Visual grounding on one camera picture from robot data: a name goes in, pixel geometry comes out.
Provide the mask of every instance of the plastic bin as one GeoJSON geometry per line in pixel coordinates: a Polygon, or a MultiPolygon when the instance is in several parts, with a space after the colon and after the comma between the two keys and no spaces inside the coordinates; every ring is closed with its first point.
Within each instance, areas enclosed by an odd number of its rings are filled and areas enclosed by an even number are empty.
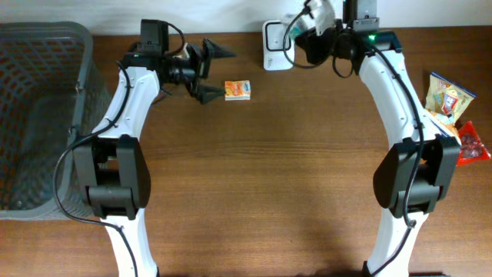
{"type": "MultiPolygon", "coordinates": [[[[53,169],[76,134],[99,123],[110,101],[86,28],[74,22],[0,25],[0,219],[65,219],[52,199],[53,169]]],[[[70,213],[91,215],[71,155],[58,194],[70,213]]]]}

